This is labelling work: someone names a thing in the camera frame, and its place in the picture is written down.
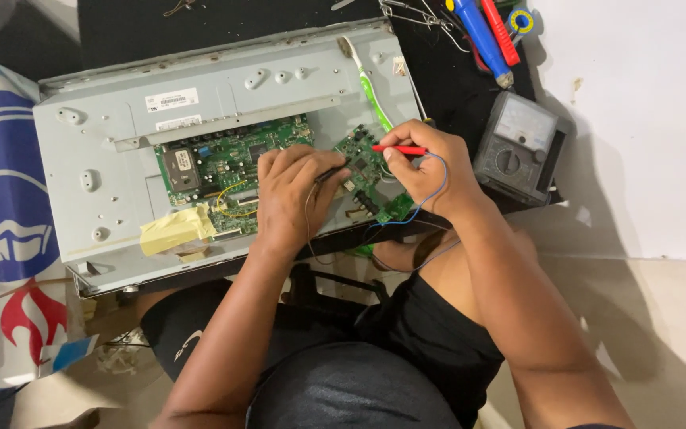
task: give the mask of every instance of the masking tape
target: masking tape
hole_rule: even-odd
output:
[[[146,257],[216,233],[208,219],[208,204],[177,211],[141,227],[139,246]]]

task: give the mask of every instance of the red screwdriver handle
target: red screwdriver handle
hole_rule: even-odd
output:
[[[505,62],[507,62],[508,66],[520,63],[518,51],[515,50],[515,45],[510,40],[510,35],[507,33],[507,28],[505,28],[505,22],[501,20],[494,0],[481,0],[481,4],[483,5],[486,17],[489,18],[489,24],[491,24],[491,30],[494,31],[496,41],[499,42],[501,53],[505,56]]]
[[[372,146],[372,150],[375,152],[383,152],[386,150],[387,147],[392,147],[393,149],[396,149],[397,151],[405,154],[405,155],[424,155],[426,150],[424,147],[416,147],[416,146],[380,146],[379,144],[376,144]]]

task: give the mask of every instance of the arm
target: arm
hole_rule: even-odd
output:
[[[400,143],[416,143],[446,161],[447,185],[423,208],[451,221],[462,240],[476,303],[509,361],[530,427],[634,427],[566,302],[535,261],[517,247],[512,229],[483,195],[465,142],[412,121],[394,128],[380,142]],[[386,150],[384,156],[414,200],[423,200],[441,186],[439,160],[426,157],[416,170],[398,151]]]
[[[319,186],[319,192],[314,178],[343,162],[338,153],[302,145],[267,152],[258,160],[258,235],[154,427],[245,427],[282,285],[308,241],[306,220],[315,234],[340,180],[349,172],[338,172]]]

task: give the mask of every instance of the white label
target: white label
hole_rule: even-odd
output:
[[[169,108],[177,108],[188,106],[190,104],[197,104],[200,100],[197,99],[197,89],[189,88],[181,91],[174,91],[173,93],[150,95],[145,97],[145,104],[147,104],[147,112],[160,112]]]
[[[199,114],[193,116],[187,116],[185,118],[172,119],[171,121],[156,122],[156,131],[170,130],[176,127],[186,127],[190,124],[199,124],[203,121],[203,117]]]
[[[176,162],[179,164],[179,171],[192,170],[192,162],[190,162],[189,151],[177,151]]]

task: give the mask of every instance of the green toothbrush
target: green toothbrush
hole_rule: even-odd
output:
[[[377,102],[375,90],[372,88],[372,82],[370,81],[370,78],[367,77],[367,73],[364,71],[364,66],[361,65],[361,60],[359,60],[359,56],[356,54],[356,49],[354,49],[354,44],[351,43],[351,39],[349,39],[347,36],[338,37],[338,46],[341,48],[341,52],[346,56],[346,58],[353,58],[354,61],[356,61],[356,66],[359,67],[359,80],[361,81],[361,88],[364,90],[364,93],[367,95],[370,103],[372,103],[372,107],[375,109],[375,113],[377,113],[378,121],[380,121],[380,123],[383,125],[383,128],[385,128],[386,132],[391,131],[393,129],[393,123],[391,123],[385,112],[383,112],[383,109],[380,107],[380,103]]]

